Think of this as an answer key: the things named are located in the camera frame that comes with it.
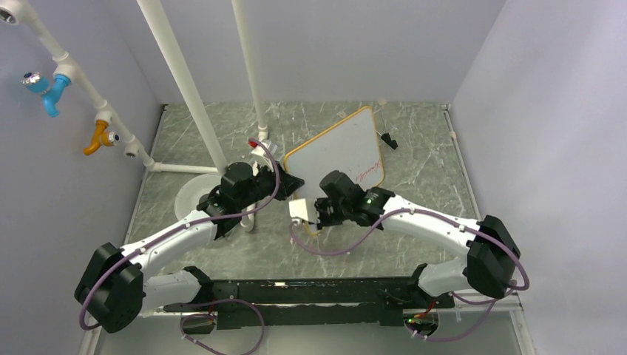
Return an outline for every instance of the white plate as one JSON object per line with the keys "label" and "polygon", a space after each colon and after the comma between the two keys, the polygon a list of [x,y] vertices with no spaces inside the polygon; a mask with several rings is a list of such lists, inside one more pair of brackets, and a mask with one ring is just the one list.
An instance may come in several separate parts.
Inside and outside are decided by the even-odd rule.
{"label": "white plate", "polygon": [[182,220],[189,212],[194,211],[198,200],[220,185],[220,176],[204,174],[188,181],[177,194],[174,200],[174,213],[178,220]]}

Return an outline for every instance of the whiteboard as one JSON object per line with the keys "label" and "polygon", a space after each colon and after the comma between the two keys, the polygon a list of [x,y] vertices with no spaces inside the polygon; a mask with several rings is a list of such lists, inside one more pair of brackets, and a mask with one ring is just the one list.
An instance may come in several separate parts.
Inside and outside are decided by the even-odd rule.
{"label": "whiteboard", "polygon": [[372,109],[362,107],[304,142],[283,158],[283,166],[305,180],[296,198],[326,197],[320,181],[333,170],[344,172],[364,190],[379,185],[384,172]]}

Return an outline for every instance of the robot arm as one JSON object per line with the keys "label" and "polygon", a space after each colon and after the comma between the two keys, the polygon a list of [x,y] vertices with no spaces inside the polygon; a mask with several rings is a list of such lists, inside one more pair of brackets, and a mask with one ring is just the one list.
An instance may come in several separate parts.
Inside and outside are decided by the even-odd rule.
{"label": "robot arm", "polygon": [[505,296],[515,270],[513,261],[495,244],[472,233],[478,228],[520,257],[518,247],[498,218],[486,216],[477,221],[449,216],[386,189],[373,187],[364,191],[338,171],[322,179],[320,187],[328,197],[290,202],[292,220],[306,221],[317,228],[342,224],[344,220],[364,227],[378,223],[378,229],[426,238],[456,256],[441,264],[422,264],[414,271],[415,285],[409,288],[416,289],[417,297],[431,300],[468,288],[498,299]]}
{"label": "robot arm", "polygon": [[[156,275],[185,252],[224,237],[240,222],[242,210],[274,193],[277,181],[277,200],[285,200],[304,184],[278,163],[272,164],[271,157],[263,154],[270,151],[271,147],[254,146],[253,155],[260,165],[256,175],[247,163],[229,165],[220,185],[201,197],[197,210],[170,227],[121,248],[107,243],[96,249],[74,298],[83,304],[92,293],[87,310],[109,333],[123,329],[144,311],[211,299],[213,282],[198,268],[191,266],[176,274]],[[116,263],[121,264],[112,270]],[[103,281],[96,287],[101,278]]]}

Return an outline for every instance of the marble floor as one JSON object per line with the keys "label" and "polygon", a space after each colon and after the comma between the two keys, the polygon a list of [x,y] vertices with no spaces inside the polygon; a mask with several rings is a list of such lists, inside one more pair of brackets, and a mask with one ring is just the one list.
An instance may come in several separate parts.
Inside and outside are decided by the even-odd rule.
{"label": "marble floor", "polygon": [[[472,205],[447,123],[437,103],[279,102],[266,103],[270,139],[278,143],[277,160],[359,107],[375,112],[379,131],[387,131],[399,147],[382,141],[385,179],[380,185],[419,205],[460,217],[473,217]],[[248,137],[256,137],[257,122],[250,103],[211,103],[207,113],[229,162],[249,161]],[[166,108],[153,157],[164,163],[213,166],[194,121],[184,104]],[[149,173],[132,224],[130,242],[141,240],[176,222],[174,198],[196,175]],[[319,257],[290,244],[288,205],[278,201],[257,214],[255,229],[237,228],[227,237],[184,254],[162,271],[197,266],[213,279],[302,277],[407,276],[420,263],[451,259],[443,249],[393,231],[375,231],[350,254]],[[310,237],[316,248],[342,249],[365,229],[346,223]]]}

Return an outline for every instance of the yellow faucet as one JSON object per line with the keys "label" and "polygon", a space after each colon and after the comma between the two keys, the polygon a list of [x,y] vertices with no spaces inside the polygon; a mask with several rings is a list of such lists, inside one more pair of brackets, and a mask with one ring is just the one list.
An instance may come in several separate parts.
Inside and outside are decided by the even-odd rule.
{"label": "yellow faucet", "polygon": [[109,124],[106,121],[97,120],[92,142],[87,148],[83,148],[83,154],[91,155],[101,146],[114,146],[120,137],[115,132],[107,132],[106,128]]}

